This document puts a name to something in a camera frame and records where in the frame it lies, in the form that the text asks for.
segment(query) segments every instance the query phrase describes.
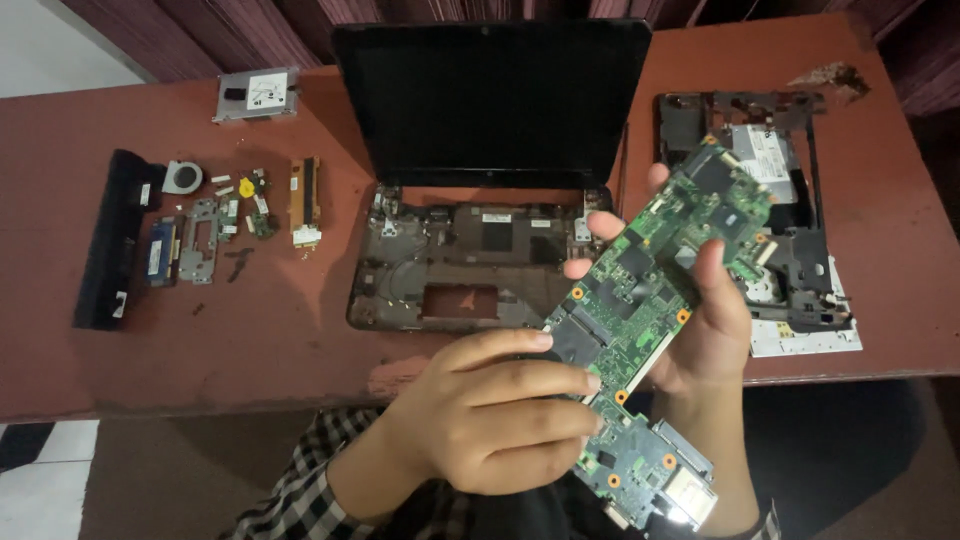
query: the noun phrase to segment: hand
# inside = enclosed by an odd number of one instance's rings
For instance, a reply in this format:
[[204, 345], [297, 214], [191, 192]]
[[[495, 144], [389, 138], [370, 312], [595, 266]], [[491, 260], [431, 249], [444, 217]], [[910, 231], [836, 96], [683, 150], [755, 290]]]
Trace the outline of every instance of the hand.
[[[657, 163], [650, 169], [647, 192], [653, 197], [669, 176]], [[590, 231], [613, 240], [623, 231], [623, 221], [607, 212], [588, 216]], [[743, 383], [743, 367], [750, 351], [751, 317], [743, 297], [723, 267], [723, 241], [713, 239], [700, 248], [693, 276], [702, 303], [694, 310], [676, 339], [667, 347], [647, 380], [662, 392], [689, 395], [705, 386]], [[591, 265], [588, 259], [568, 260], [564, 273], [581, 279]]]
[[535, 330], [487, 331], [440, 350], [372, 428], [397, 466], [416, 478], [443, 478], [469, 493], [501, 495], [545, 485], [580, 456], [601, 419], [556, 394], [587, 395], [600, 380], [548, 360], [552, 337]]

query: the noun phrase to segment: laptop screen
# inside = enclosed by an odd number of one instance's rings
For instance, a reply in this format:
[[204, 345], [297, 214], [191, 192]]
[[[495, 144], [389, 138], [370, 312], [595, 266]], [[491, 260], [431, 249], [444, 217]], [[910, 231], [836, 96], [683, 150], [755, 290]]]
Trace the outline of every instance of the laptop screen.
[[378, 180], [436, 186], [605, 183], [649, 42], [636, 20], [334, 34]]

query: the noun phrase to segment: curtain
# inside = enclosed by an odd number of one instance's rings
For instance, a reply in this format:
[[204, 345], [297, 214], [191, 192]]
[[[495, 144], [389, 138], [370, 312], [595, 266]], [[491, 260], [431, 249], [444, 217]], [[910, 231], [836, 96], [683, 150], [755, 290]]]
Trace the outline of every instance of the curtain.
[[955, 0], [62, 0], [161, 82], [333, 62], [356, 22], [644, 17], [655, 29], [849, 10], [887, 64], [907, 114], [960, 107]]

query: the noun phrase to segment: laptop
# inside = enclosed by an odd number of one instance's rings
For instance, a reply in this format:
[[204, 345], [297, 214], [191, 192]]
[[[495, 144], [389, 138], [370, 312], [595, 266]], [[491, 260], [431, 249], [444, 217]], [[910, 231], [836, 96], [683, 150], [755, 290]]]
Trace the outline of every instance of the laptop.
[[[538, 328], [596, 258], [651, 31], [636, 19], [347, 25], [332, 41], [376, 188], [347, 319], [372, 331]], [[509, 203], [446, 188], [511, 189]], [[404, 190], [437, 196], [405, 200]], [[534, 189], [570, 190], [567, 204]]]

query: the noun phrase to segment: blue ram stick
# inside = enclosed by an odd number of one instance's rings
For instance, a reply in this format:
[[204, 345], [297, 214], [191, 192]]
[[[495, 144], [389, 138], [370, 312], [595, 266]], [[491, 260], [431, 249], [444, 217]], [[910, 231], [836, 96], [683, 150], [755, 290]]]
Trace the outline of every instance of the blue ram stick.
[[147, 240], [147, 283], [168, 287], [177, 282], [177, 261], [185, 219], [181, 215], [158, 218]]

